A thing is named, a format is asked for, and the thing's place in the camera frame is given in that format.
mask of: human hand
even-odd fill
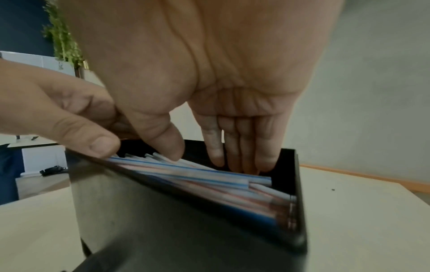
[[[114,154],[118,136],[136,137],[98,85],[1,59],[0,82],[0,133],[40,135],[93,157]]]
[[[169,112],[188,101],[208,154],[271,170],[342,0],[60,0],[91,67],[141,138],[167,157],[184,143]]]

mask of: green plant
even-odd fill
[[[82,52],[71,36],[61,11],[48,0],[44,9],[51,24],[43,26],[43,36],[53,42],[55,58],[69,62],[75,69],[81,67],[84,61]]]

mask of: orange wooden trim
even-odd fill
[[[430,194],[430,183],[427,184],[427,183],[417,182],[417,181],[406,181],[406,180],[401,180],[401,179],[396,179],[396,178],[379,177],[379,176],[374,176],[374,175],[367,175],[367,174],[362,174],[362,173],[357,173],[357,172],[350,172],[350,171],[346,171],[346,170],[334,169],[334,168],[323,167],[323,166],[314,166],[314,165],[309,165],[309,164],[301,164],[300,166],[306,167],[306,168],[311,168],[311,169],[316,169],[316,170],[322,170],[322,171],[344,174],[344,175],[371,178],[371,179],[376,179],[379,181],[395,182],[395,183],[399,183],[400,185],[402,185],[403,187],[405,187],[409,191],[422,192],[422,193]]]

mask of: black box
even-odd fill
[[[118,154],[153,152],[142,141],[123,141]],[[204,142],[186,140],[183,158],[214,167]],[[272,178],[274,189],[297,197],[295,232],[256,224],[209,200],[107,161],[68,151],[67,162],[79,232],[89,257],[79,271],[305,269],[306,227],[295,150],[283,149],[274,170],[265,174]]]

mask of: fingernail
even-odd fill
[[[90,149],[97,153],[99,157],[108,157],[116,152],[119,141],[110,137],[102,136],[97,138],[91,145]]]

